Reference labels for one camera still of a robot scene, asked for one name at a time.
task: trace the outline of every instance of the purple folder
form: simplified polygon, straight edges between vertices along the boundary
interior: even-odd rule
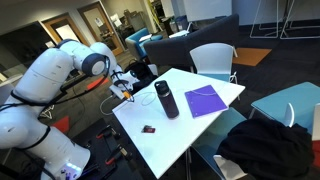
[[[194,118],[228,109],[211,85],[185,92],[185,96]]]

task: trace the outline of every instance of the white robotic arm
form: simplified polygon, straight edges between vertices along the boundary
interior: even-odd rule
[[[66,173],[71,174],[70,180],[79,178],[90,157],[89,150],[37,119],[74,68],[89,76],[109,70],[113,83],[123,90],[132,89],[138,81],[134,73],[122,73],[105,44],[95,43],[89,48],[67,40],[42,53],[5,102],[20,105],[0,108],[0,149],[15,147],[33,153],[46,162],[44,168],[57,179],[65,179]],[[41,179],[49,176],[43,173]]]

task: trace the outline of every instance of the bottle cap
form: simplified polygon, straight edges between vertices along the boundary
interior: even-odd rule
[[[164,96],[170,92],[169,86],[166,81],[157,81],[154,84],[159,96]]]

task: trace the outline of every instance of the backpack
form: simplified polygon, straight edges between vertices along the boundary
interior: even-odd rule
[[[154,75],[149,66],[143,61],[131,60],[129,65],[124,69],[124,72],[132,70],[136,75],[139,82],[133,84],[132,94],[135,94],[142,88],[148,86],[158,76]]]

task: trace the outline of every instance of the gray sofa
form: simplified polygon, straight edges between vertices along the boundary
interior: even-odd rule
[[[152,64],[194,67],[190,50],[207,43],[221,42],[234,45],[239,33],[239,15],[222,18],[187,36],[150,41],[144,44]]]

